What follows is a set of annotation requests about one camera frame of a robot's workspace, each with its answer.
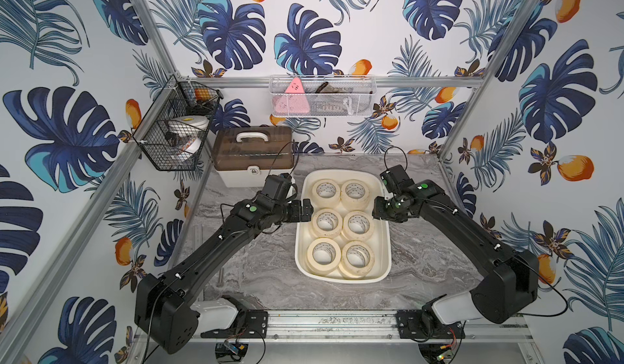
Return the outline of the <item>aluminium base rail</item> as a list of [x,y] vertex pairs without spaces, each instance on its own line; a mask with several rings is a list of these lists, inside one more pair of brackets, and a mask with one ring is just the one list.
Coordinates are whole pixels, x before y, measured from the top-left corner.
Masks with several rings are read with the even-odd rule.
[[166,332],[172,348],[203,340],[223,341],[232,336],[266,342],[410,342],[532,343],[525,320],[513,317],[495,324],[484,319],[419,330],[415,310],[242,310],[196,308],[198,325]]

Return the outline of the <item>white round item in basket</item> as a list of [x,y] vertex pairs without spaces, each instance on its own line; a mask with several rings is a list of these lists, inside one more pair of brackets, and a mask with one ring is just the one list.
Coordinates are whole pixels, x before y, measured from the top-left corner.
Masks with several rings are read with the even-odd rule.
[[165,122],[165,139],[175,156],[190,156],[200,150],[206,136],[209,119],[201,115],[187,115]]

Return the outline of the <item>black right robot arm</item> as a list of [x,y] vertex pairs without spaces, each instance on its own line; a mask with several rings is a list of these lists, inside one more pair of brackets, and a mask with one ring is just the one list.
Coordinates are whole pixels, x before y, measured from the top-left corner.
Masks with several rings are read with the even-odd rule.
[[427,303],[424,310],[438,323],[482,318],[501,324],[536,301],[539,262],[535,255],[497,240],[430,180],[415,183],[410,178],[392,180],[384,174],[382,183],[392,196],[375,199],[375,219],[398,224],[424,219],[450,239],[482,276],[474,289]]

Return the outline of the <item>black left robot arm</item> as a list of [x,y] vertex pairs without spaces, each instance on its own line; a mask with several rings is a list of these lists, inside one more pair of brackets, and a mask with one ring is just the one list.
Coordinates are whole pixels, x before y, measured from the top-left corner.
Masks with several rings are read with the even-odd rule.
[[203,245],[161,276],[138,284],[134,322],[167,354],[176,354],[198,331],[200,315],[191,305],[206,283],[239,250],[271,226],[311,221],[309,199],[269,203],[239,201]]

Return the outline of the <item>white plastic storage tray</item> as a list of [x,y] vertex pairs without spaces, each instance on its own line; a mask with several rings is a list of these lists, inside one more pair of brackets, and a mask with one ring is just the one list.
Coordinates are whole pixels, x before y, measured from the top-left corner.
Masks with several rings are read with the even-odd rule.
[[311,221],[297,226],[295,261],[312,279],[339,284],[382,281],[392,266],[387,222],[372,217],[374,201],[387,195],[372,174],[342,169],[310,173],[302,198]]

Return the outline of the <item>white mesh wall basket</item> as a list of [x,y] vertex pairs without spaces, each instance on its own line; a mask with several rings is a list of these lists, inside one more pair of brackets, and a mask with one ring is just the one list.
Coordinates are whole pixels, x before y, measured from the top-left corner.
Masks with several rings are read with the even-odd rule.
[[[302,80],[310,103],[310,114],[281,116],[274,114],[273,100],[282,94],[293,78]],[[354,117],[371,115],[377,84],[368,76],[273,76],[269,80],[272,114],[283,118]]]

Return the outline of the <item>cream masking tape roll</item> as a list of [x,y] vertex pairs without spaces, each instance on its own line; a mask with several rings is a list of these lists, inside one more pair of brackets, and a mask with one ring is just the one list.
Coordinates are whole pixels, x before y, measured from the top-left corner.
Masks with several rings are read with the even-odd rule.
[[312,202],[319,208],[333,209],[341,202],[341,187],[333,180],[318,180],[312,186]]
[[341,204],[347,211],[365,211],[370,201],[369,187],[360,180],[349,180],[341,186]]
[[321,209],[311,219],[312,233],[317,238],[336,238],[343,229],[342,215],[333,209]]
[[341,262],[341,248],[329,238],[317,238],[306,251],[306,262],[317,276],[327,276],[338,268]]
[[375,266],[375,253],[366,242],[352,240],[341,250],[339,271],[349,279],[366,277]]
[[374,233],[374,219],[363,211],[351,211],[343,219],[342,235],[349,241],[368,241]]

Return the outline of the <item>brown lidded white toolbox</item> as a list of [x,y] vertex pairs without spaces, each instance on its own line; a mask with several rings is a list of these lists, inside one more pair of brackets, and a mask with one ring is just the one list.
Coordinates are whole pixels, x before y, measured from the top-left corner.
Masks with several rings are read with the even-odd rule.
[[257,188],[267,176],[295,166],[293,131],[286,126],[224,128],[216,133],[213,162],[228,188]]

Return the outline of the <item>pink triangle ruler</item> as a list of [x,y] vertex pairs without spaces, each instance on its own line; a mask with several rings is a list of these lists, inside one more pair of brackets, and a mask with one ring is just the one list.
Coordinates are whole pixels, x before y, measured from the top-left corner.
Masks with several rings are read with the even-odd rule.
[[282,94],[276,94],[273,100],[274,114],[294,116],[310,114],[308,101],[302,80],[295,77]]

